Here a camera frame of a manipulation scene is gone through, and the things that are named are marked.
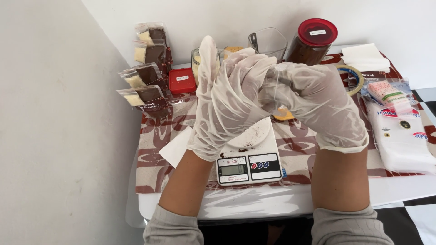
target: white latex glove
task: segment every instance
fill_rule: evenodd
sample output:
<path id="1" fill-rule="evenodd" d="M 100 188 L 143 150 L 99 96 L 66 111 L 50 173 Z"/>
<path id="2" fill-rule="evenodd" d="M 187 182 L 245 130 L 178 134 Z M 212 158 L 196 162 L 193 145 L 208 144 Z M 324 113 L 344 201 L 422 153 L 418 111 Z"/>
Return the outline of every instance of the white latex glove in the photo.
<path id="1" fill-rule="evenodd" d="M 368 145 L 365 123 L 333 65 L 273 65 L 259 98 L 265 110 L 286 106 L 295 118 L 317 132 L 321 149 L 355 153 Z"/>
<path id="2" fill-rule="evenodd" d="M 187 148 L 215 161 L 224 145 L 270 114 L 258 106 L 258 90 L 276 58 L 245 48 L 225 59 L 216 74 L 215 41 L 204 37 L 198 68 L 197 119 Z"/>

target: digital kitchen scale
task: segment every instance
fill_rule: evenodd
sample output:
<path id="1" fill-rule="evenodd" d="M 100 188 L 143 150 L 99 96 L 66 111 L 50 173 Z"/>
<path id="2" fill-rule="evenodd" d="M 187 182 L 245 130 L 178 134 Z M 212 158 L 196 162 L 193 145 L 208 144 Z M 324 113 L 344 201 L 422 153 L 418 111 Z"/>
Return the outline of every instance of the digital kitchen scale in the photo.
<path id="1" fill-rule="evenodd" d="M 217 180 L 222 186 L 282 179 L 282 164 L 271 119 L 260 120 L 230 140 L 216 164 Z"/>

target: blue and red logo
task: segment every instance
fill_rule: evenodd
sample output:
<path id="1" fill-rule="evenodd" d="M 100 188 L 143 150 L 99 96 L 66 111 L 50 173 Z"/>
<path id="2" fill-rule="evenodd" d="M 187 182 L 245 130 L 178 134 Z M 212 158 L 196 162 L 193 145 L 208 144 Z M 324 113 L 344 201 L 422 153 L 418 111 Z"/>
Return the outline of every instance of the blue and red logo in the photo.
<path id="1" fill-rule="evenodd" d="M 412 109 L 412 113 L 414 117 L 421 117 L 419 115 L 419 112 L 415 109 Z M 388 108 L 383 109 L 379 112 L 377 112 L 378 115 L 384 115 L 384 116 L 390 116 L 390 117 L 398 117 L 397 113 L 395 113 L 394 111 L 389 110 Z"/>
<path id="2" fill-rule="evenodd" d="M 413 136 L 414 136 L 415 138 L 420 138 L 420 139 L 426 139 L 426 140 L 429 139 L 429 138 L 427 137 L 427 134 L 426 134 L 426 133 L 414 133 Z"/>

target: table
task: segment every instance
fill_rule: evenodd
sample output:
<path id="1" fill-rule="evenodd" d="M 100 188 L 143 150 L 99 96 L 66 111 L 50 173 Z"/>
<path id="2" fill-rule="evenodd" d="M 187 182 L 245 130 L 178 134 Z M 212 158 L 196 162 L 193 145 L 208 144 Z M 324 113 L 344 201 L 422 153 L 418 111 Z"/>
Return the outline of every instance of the table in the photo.
<path id="1" fill-rule="evenodd" d="M 340 52 L 333 46 L 329 53 Z M 174 69 L 189 67 L 190 64 L 175 65 Z M 430 120 L 436 118 L 427 109 Z M 370 199 L 372 206 L 411 200 L 436 195 L 436 176 L 416 175 L 406 177 L 370 178 Z M 140 214 L 150 220 L 161 193 L 138 194 Z M 257 187 L 241 190 L 205 191 L 199 220 L 267 219 L 313 212 L 310 184 L 286 187 Z"/>

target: gray sleeve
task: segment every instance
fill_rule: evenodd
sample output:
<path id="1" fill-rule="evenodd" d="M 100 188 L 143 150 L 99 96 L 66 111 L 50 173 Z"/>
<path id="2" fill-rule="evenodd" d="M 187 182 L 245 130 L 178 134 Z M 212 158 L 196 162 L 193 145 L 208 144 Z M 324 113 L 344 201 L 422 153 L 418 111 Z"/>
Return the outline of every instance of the gray sleeve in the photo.
<path id="1" fill-rule="evenodd" d="M 145 244 L 204 244 L 197 217 L 171 213 L 158 204 L 143 236 Z"/>
<path id="2" fill-rule="evenodd" d="M 317 208 L 313 212 L 313 245 L 394 245 L 385 234 L 377 212 L 369 205 L 357 212 Z"/>

